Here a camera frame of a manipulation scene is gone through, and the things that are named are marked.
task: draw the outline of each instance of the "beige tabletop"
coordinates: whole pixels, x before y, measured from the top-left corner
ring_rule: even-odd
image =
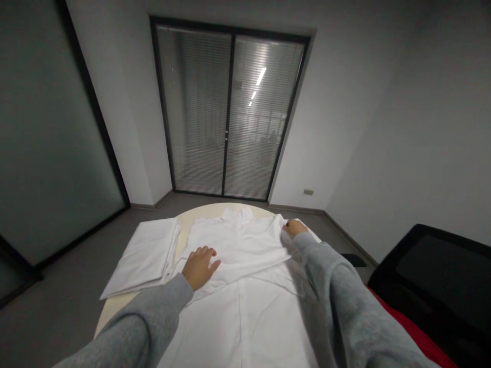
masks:
[[[215,203],[197,207],[195,209],[181,213],[177,217],[177,220],[181,224],[181,233],[179,234],[179,238],[177,239],[175,258],[177,259],[181,251],[186,247],[189,229],[191,228],[194,219],[219,217],[220,215],[222,215],[225,208],[229,208],[232,211],[239,211],[245,206],[246,205],[242,203]],[[273,213],[260,209],[258,207],[249,207],[251,208],[254,217],[274,216]],[[106,303],[104,304],[104,308],[102,309],[101,316],[99,317],[99,322],[97,323],[96,333],[94,337],[99,334],[99,332],[112,318],[112,316],[114,316],[121,308],[128,304],[130,300],[133,299],[136,295],[137,293],[128,293],[108,298],[106,300]]]

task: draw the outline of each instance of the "red cushion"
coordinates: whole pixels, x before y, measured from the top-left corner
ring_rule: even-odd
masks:
[[[409,336],[412,337],[416,345],[421,349],[423,354],[431,361],[437,363],[441,368],[458,368],[457,365],[443,352],[440,347],[435,344],[432,339],[430,339],[426,333],[419,329],[409,318],[400,313],[399,311],[391,308],[387,303],[385,303],[380,297],[368,288],[372,294],[377,298],[377,300],[382,304],[389,314],[395,318],[396,321],[400,323],[402,327],[408,332]]]

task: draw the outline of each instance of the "mesh chair back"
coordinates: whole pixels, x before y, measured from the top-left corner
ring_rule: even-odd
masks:
[[[491,247],[416,225],[368,286],[458,366],[491,366]]]

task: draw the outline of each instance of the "hand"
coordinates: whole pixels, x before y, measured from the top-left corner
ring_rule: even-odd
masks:
[[[288,220],[286,225],[283,227],[283,230],[285,230],[292,239],[300,233],[308,233],[307,226],[305,226],[299,220]]]
[[[203,287],[220,265],[221,261],[215,261],[208,268],[213,256],[216,256],[215,250],[213,248],[208,249],[207,246],[198,248],[196,252],[191,252],[189,255],[182,274],[193,291]]]

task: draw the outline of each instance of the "gray sweatshirt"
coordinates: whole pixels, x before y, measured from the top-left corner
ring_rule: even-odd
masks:
[[[328,321],[333,365],[339,367],[438,367],[363,285],[353,266],[309,233],[294,238],[307,278]],[[193,290],[179,273],[142,291],[99,336],[56,367],[155,367],[174,337],[179,313]]]

